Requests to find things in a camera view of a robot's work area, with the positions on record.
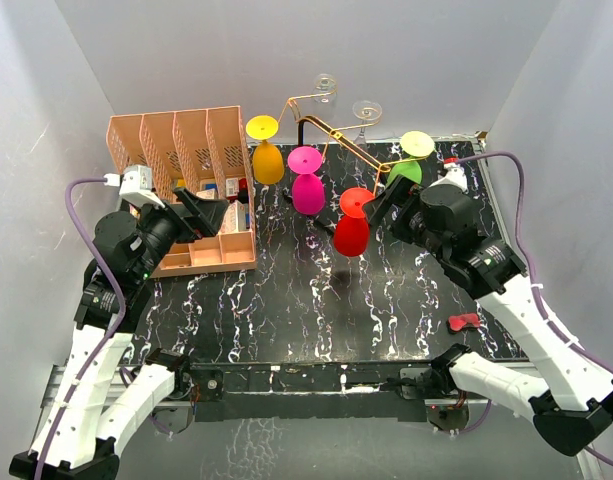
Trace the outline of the red wine glass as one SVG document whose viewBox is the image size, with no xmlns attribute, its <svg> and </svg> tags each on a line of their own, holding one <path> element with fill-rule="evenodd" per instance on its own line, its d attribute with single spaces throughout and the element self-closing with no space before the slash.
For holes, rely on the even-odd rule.
<svg viewBox="0 0 613 480">
<path fill-rule="evenodd" d="M 333 244 L 338 253 L 356 257 L 366 250 L 370 227 L 363 206 L 373 199 L 372 192 L 362 187 L 349 188 L 341 195 L 340 208 L 343 215 L 333 236 Z"/>
</svg>

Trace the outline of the magenta wine glass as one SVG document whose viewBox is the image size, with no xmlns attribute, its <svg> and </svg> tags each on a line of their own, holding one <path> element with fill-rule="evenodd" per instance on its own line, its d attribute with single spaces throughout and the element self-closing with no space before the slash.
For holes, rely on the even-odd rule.
<svg viewBox="0 0 613 480">
<path fill-rule="evenodd" d="M 292 185 L 295 209 L 304 215 L 316 215 L 325 205 L 325 191 L 316 172 L 322 166 L 322 154 L 310 146 L 294 149 L 288 156 L 288 167 L 296 174 Z"/>
</svg>

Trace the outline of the yellow wine glass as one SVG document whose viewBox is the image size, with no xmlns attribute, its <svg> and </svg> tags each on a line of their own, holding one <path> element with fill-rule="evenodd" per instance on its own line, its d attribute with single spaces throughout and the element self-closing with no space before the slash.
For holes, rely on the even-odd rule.
<svg viewBox="0 0 613 480">
<path fill-rule="evenodd" d="M 255 180 L 264 185 L 278 183 L 284 176 L 284 162 L 279 148 L 270 142 L 279 130 L 278 121 L 269 115 L 258 115 L 246 124 L 246 133 L 259 144 L 252 157 Z"/>
</svg>

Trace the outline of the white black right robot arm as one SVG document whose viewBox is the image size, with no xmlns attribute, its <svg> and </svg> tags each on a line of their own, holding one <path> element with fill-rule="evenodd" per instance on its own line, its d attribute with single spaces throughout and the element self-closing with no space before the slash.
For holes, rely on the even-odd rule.
<svg viewBox="0 0 613 480">
<path fill-rule="evenodd" d="M 428 251 L 445 276 L 491 313 L 538 373 L 521 374 L 461 344 L 434 358 L 428 378 L 441 395 L 482 395 L 531 421 L 548 445 L 575 456 L 613 423 L 613 374 L 558 336 L 556 317 L 543 319 L 526 267 L 500 239 L 482 234 L 474 201 L 456 185 L 427 188 L 398 177 L 362 210 L 370 225 L 398 209 L 396 239 Z"/>
</svg>

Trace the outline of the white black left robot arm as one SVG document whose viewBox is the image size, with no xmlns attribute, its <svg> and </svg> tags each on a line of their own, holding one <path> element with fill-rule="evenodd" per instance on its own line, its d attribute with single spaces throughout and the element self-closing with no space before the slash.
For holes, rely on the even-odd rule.
<svg viewBox="0 0 613 480">
<path fill-rule="evenodd" d="M 193 376 L 184 354 L 158 349 L 111 405 L 117 367 L 151 291 L 147 282 L 176 244 L 216 236 L 229 203 L 185 188 L 175 202 L 152 191 L 126 194 L 136 214 L 117 210 L 79 231 L 93 259 L 75 313 L 70 355 L 46 421 L 28 450 L 13 456 L 19 479 L 113 479 L 128 442 L 165 398 L 180 399 Z"/>
</svg>

